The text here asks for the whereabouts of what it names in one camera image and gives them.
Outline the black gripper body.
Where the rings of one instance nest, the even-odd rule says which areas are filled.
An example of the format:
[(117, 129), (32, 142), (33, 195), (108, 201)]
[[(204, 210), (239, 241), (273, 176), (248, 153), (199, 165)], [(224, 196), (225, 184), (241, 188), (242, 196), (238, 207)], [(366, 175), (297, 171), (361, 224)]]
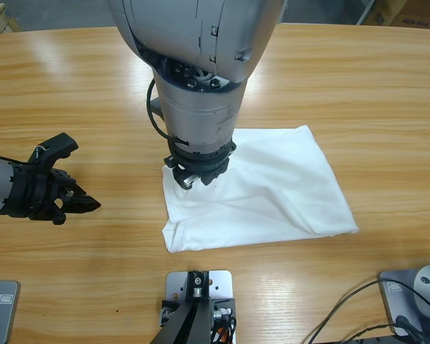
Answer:
[(175, 182), (182, 189), (191, 189), (195, 181), (208, 186), (214, 179), (225, 173), (229, 166), (229, 156), (236, 150), (231, 140), (218, 151), (200, 154), (180, 149), (168, 141), (170, 156), (164, 159), (165, 165), (172, 170)]
[(3, 202), (2, 214), (62, 225), (66, 215), (55, 200), (64, 200), (69, 192), (74, 192), (76, 180), (66, 171), (55, 168), (43, 171), (34, 164), (11, 163), (10, 166), (11, 191)]

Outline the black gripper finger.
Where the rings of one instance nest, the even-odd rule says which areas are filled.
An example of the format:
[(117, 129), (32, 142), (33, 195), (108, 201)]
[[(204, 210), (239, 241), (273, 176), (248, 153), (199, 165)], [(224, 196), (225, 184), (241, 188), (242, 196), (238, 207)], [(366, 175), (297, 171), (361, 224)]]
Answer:
[(62, 186), (62, 202), (70, 205), (100, 205), (99, 201), (89, 196), (76, 183), (68, 183)]
[(99, 202), (63, 203), (61, 212), (64, 214), (85, 214), (101, 207)]

